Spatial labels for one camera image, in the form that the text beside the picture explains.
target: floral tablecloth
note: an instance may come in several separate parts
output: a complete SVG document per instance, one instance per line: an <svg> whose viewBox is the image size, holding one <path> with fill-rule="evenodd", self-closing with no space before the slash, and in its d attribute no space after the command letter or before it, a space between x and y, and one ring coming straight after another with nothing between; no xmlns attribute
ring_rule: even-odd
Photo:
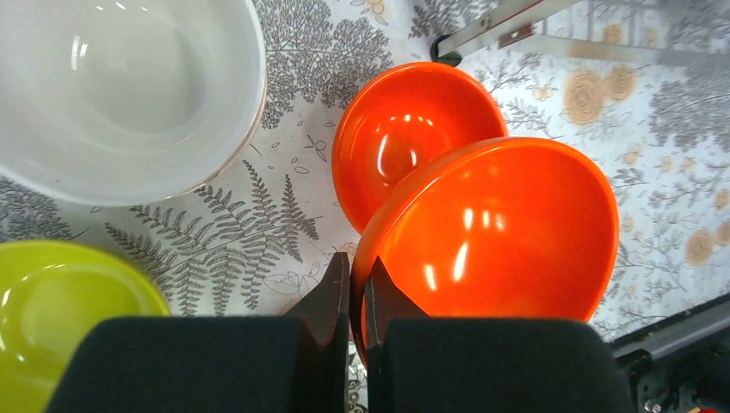
<svg viewBox="0 0 730 413"><path fill-rule="evenodd" d="M317 284L332 253L352 258L358 235L330 164L343 109L369 79L427 59L435 37L495 2L255 3L269 94L242 159L192 194L129 208L74 206L0 178L0 242L72 239L120 254L186 316L281 313ZM571 21L588 8L605 41L658 41L656 16L626 28L630 10L594 1L576 5ZM591 320L606 340L730 293L730 73L487 49L460 68L493 93L512 135L572 145L610 179L621 247ZM350 409L365 411L365 372L351 353Z"/></svg>

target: tree print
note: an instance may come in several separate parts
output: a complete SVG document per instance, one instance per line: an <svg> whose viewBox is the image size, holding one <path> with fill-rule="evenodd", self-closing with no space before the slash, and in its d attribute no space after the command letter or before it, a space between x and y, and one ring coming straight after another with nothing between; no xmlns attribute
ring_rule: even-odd
<svg viewBox="0 0 730 413"><path fill-rule="evenodd" d="M409 37L452 34L497 4L497 0L424 0L423 4L413 6L416 16Z"/></svg>
<svg viewBox="0 0 730 413"><path fill-rule="evenodd" d="M357 91L393 65L388 38L366 17L331 22L324 0L256 0L266 42L269 90L263 127L273 129L297 97L346 108Z"/></svg>
<svg viewBox="0 0 730 413"><path fill-rule="evenodd" d="M54 200L0 176L0 243L72 238Z"/></svg>
<svg viewBox="0 0 730 413"><path fill-rule="evenodd" d="M651 132L657 144L686 152L712 140L730 152L730 72L690 67L686 81L663 82L649 102Z"/></svg>

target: white bowl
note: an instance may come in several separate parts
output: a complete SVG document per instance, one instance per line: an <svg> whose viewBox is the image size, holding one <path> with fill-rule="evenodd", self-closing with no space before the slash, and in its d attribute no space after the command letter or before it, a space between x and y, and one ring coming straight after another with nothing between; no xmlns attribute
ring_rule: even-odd
<svg viewBox="0 0 730 413"><path fill-rule="evenodd" d="M162 200L251 140L266 89L251 0L0 3L0 174L86 205Z"/></svg>

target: orange plastic bowl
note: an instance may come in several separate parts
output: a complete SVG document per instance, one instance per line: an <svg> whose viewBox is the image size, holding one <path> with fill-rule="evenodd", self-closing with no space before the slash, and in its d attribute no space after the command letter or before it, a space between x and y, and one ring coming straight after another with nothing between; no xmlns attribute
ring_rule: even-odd
<svg viewBox="0 0 730 413"><path fill-rule="evenodd" d="M398 66L355 97L332 148L335 191L358 232L412 170L447 151L507 135L497 103L463 71Z"/></svg>
<svg viewBox="0 0 730 413"><path fill-rule="evenodd" d="M537 138L454 149L407 176L362 234L356 343L364 356L362 297L376 256L431 316L588 321L617 248L611 187L580 152Z"/></svg>

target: lime green plate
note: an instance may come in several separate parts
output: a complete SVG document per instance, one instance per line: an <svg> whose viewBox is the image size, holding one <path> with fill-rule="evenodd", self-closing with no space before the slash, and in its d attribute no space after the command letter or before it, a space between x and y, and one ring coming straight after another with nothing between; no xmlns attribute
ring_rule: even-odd
<svg viewBox="0 0 730 413"><path fill-rule="evenodd" d="M114 256L58 241L0 244L0 410L43 411L101 321L169 314L145 276Z"/></svg>

